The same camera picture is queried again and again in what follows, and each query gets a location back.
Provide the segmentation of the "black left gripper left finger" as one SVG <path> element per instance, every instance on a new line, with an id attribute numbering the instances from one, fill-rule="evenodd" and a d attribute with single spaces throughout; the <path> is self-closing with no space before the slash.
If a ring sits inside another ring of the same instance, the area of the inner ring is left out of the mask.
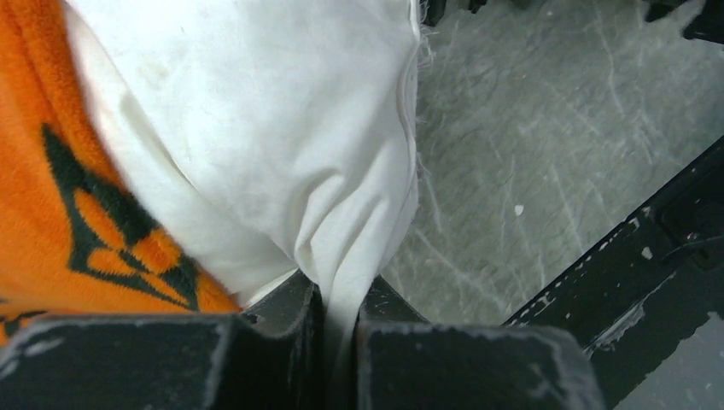
<path id="1" fill-rule="evenodd" d="M 1 359 L 4 409 L 317 409 L 323 308 L 296 273 L 247 312 L 55 316 Z"/>

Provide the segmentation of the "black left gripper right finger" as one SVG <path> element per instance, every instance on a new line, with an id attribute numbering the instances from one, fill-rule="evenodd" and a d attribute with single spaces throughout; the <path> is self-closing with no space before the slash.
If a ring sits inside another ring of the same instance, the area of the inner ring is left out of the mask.
<path id="1" fill-rule="evenodd" d="M 431 323 L 381 277 L 356 325 L 358 409 L 603 409 L 576 340 L 549 326 Z"/>

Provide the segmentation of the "white pillow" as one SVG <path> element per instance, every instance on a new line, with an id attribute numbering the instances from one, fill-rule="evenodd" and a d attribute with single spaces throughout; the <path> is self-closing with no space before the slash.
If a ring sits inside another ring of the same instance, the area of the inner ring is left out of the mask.
<path id="1" fill-rule="evenodd" d="M 416 1 L 64 1 L 90 122 L 126 186 L 247 307 L 303 272 L 328 409 L 359 307 L 417 209 Z"/>

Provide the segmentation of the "orange patterned pillowcase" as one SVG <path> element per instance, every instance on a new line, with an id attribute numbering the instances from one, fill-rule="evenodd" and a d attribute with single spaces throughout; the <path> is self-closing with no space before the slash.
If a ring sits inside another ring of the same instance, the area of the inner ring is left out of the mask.
<path id="1" fill-rule="evenodd" d="M 1 340 L 70 313 L 234 313 L 125 187 L 87 118 L 57 1 L 1 4 Z"/>

